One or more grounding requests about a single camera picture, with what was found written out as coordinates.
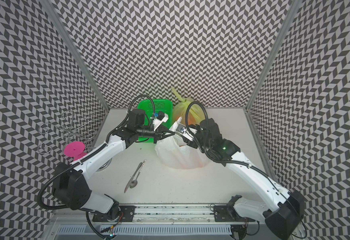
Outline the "white printed plastic bag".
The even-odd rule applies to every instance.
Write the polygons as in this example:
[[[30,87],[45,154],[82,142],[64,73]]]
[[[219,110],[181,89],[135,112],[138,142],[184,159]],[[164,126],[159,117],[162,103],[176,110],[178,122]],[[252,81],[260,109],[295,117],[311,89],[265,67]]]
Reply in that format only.
[[[155,151],[160,161],[173,169],[203,168],[211,162],[199,149],[187,146],[179,135],[157,141]]]

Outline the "yellow-green plastic bag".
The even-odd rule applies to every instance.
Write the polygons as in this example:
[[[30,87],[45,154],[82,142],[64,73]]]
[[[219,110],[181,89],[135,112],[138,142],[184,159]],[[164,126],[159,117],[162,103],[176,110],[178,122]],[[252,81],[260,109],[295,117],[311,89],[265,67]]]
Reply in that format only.
[[[176,122],[181,117],[181,124],[185,125],[186,111],[190,103],[192,103],[194,100],[192,98],[181,97],[181,95],[175,90],[174,87],[172,87],[172,93],[179,101],[173,108],[172,122]],[[205,115],[199,105],[192,105],[191,109],[189,110],[187,119],[189,125],[196,125],[205,119]]]

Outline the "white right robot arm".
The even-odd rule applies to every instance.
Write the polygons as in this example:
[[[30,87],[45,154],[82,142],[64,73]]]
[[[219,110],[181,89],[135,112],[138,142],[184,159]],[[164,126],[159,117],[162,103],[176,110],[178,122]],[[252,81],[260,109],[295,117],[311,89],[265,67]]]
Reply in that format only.
[[[233,209],[243,218],[266,224],[280,240],[293,236],[305,214],[305,197],[292,192],[272,180],[253,164],[232,141],[224,139],[213,119],[198,125],[187,125],[192,142],[214,163],[222,164],[244,180],[261,198],[261,202],[239,197]]]

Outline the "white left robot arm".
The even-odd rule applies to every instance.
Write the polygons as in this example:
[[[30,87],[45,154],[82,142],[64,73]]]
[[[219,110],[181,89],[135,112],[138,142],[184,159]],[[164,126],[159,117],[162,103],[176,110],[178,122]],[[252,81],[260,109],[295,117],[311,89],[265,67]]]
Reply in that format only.
[[[152,114],[146,125],[144,110],[129,111],[120,126],[108,133],[102,145],[70,165],[60,164],[56,167],[54,176],[37,195],[38,205],[45,210],[69,208],[108,213],[116,202],[105,194],[92,191],[89,180],[109,160],[136,143],[140,137],[158,141],[173,136],[175,133],[163,125],[168,119],[168,114],[159,111]]]

